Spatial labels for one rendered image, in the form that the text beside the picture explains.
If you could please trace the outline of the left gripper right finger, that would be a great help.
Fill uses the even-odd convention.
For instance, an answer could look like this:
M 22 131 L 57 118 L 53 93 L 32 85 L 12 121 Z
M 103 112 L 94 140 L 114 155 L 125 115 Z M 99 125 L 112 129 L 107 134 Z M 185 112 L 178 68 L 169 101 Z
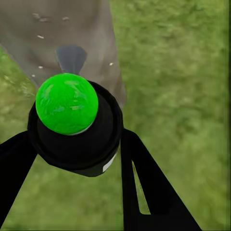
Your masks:
M 124 231 L 202 231 L 139 136 L 123 129 L 120 144 Z M 150 215 L 139 211 L 132 160 Z

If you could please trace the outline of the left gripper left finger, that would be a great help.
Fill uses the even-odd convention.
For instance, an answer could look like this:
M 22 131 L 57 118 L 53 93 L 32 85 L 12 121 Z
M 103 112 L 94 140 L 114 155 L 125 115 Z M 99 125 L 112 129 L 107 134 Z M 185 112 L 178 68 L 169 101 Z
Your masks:
M 0 227 L 36 156 L 28 131 L 0 144 Z

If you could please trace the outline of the pesticide atomizer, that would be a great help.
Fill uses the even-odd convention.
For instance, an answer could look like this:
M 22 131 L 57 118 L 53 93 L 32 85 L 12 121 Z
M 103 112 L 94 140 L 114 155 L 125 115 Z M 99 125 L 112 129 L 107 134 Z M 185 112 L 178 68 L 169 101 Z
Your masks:
M 63 73 L 49 78 L 36 93 L 27 119 L 31 143 L 47 164 L 97 177 L 117 154 L 123 112 L 107 89 L 79 76 L 86 50 L 65 44 L 55 53 Z

